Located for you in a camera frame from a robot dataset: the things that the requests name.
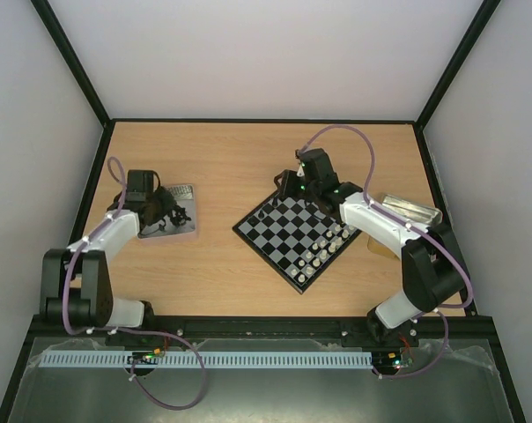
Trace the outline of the black white chess board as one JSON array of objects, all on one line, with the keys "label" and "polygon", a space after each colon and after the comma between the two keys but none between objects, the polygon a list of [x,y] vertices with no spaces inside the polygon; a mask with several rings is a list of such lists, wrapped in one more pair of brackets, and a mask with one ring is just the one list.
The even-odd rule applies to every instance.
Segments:
[{"label": "black white chess board", "polygon": [[[286,198],[279,199],[278,206],[274,207],[275,197],[271,194],[264,199],[233,226],[233,231],[298,293],[303,294],[358,238],[360,231],[355,228],[351,237],[343,240],[339,236],[343,224],[322,213],[316,204]],[[260,210],[265,213],[263,219],[258,219]],[[337,245],[334,253],[328,252],[331,242]],[[312,248],[315,243],[321,248],[318,253]],[[328,252],[325,260],[320,259],[323,249]],[[307,251],[313,254],[311,260],[306,258]],[[313,266],[315,258],[321,261],[317,268]],[[299,260],[306,262],[303,268],[299,267]],[[306,273],[308,265],[314,269],[311,275]],[[306,277],[304,283],[298,281],[299,274],[292,275],[292,269],[298,269],[299,274]]]}]

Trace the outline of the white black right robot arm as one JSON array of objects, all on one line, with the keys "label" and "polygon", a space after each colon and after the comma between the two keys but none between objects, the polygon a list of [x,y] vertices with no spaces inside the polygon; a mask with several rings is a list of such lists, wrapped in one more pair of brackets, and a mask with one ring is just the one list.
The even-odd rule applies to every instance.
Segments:
[{"label": "white black right robot arm", "polygon": [[365,188],[341,182],[322,148],[297,157],[297,171],[286,169],[274,177],[277,196],[316,204],[325,215],[374,238],[401,262],[401,289],[367,314],[374,343],[389,344],[402,324],[446,307],[448,299],[467,287],[469,276],[449,226],[409,220],[373,200]]}]

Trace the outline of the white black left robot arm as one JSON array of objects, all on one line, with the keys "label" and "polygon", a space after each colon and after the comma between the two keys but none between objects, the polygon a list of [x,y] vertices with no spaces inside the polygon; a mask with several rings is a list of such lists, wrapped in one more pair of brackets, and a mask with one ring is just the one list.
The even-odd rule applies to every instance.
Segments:
[{"label": "white black left robot arm", "polygon": [[104,327],[140,328],[151,313],[151,304],[115,297],[108,265],[146,227],[166,222],[180,226],[189,220],[155,171],[130,170],[125,188],[89,234],[64,249],[45,253],[42,320],[60,323],[71,335]]}]

